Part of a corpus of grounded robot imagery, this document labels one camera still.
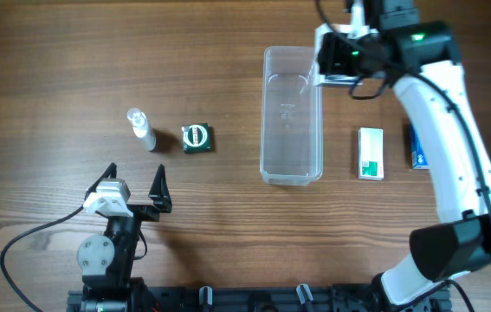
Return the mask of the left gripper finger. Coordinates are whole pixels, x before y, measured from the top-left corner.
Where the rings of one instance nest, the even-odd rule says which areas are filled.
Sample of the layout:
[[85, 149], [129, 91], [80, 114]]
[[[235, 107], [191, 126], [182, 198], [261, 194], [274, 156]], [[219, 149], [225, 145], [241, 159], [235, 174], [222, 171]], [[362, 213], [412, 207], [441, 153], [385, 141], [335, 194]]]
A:
[[164, 165], [158, 166], [148, 197], [155, 205], [171, 204], [171, 196], [168, 190]]
[[117, 176], [117, 165], [111, 163], [107, 169], [100, 175], [100, 177], [86, 190], [85, 198], [93, 192], [96, 192], [97, 186], [103, 179], [115, 179]]

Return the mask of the white bottle clear cap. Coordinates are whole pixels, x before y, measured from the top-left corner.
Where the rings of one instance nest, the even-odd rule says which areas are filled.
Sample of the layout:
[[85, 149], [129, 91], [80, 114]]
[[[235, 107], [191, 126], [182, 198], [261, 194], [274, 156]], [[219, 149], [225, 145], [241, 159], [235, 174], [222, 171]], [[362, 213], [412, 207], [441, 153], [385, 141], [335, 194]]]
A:
[[127, 111], [126, 117], [132, 124], [134, 134], [143, 144], [144, 148], [148, 152], [153, 151], [156, 147], [157, 139], [146, 115], [138, 108], [133, 107]]

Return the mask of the green Zam-Buk tin box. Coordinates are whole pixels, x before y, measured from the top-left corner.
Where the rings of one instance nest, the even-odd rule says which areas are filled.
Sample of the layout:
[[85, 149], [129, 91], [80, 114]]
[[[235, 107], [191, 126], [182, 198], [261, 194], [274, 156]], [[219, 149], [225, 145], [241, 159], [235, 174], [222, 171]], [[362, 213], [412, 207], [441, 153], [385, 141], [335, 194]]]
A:
[[210, 129], [207, 123], [182, 126], [183, 151], [207, 153], [211, 151]]

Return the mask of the white green medicine box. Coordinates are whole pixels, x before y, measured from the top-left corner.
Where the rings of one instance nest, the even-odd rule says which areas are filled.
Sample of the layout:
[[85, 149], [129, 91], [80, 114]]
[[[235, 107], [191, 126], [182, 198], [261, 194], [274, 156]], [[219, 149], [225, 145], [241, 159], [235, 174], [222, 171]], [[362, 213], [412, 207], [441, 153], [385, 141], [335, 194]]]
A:
[[379, 128], [359, 129], [359, 178], [384, 178], [384, 131]]

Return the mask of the blue lozenges box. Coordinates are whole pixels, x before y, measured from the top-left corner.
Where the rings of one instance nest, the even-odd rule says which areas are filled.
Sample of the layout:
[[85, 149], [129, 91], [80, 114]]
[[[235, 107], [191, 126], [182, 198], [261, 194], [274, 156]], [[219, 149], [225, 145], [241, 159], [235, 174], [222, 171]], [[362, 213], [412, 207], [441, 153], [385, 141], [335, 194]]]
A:
[[425, 170], [429, 168], [427, 159], [423, 153], [422, 145], [417, 137], [416, 131], [413, 125], [409, 125], [410, 133], [410, 154], [411, 154], [411, 167], [413, 170]]

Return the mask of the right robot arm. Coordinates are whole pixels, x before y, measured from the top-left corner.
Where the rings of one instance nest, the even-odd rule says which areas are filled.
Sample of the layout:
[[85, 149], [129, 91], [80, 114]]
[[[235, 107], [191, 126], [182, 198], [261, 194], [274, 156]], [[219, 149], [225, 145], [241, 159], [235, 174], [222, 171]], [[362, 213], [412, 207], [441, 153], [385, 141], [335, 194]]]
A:
[[439, 222], [410, 234], [409, 255], [376, 276], [360, 301], [401, 311], [491, 265], [491, 161], [472, 115], [458, 46], [441, 21], [397, 27], [320, 25], [321, 76], [352, 85], [379, 77], [417, 132], [429, 162]]

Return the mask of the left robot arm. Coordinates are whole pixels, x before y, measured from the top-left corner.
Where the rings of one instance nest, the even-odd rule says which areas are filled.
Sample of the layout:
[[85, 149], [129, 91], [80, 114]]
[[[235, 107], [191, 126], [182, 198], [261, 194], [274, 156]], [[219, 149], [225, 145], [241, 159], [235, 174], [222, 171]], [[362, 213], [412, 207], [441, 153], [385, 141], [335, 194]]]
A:
[[82, 208], [106, 218], [107, 227], [103, 234], [84, 240], [77, 251], [83, 289], [68, 295], [68, 311], [161, 310], [144, 279], [132, 276], [132, 267], [142, 258], [136, 254], [138, 242], [145, 239], [141, 225], [158, 222], [160, 214], [171, 212], [165, 167], [160, 165], [156, 171], [148, 193], [150, 205], [130, 204], [130, 196], [115, 164], [87, 190]]

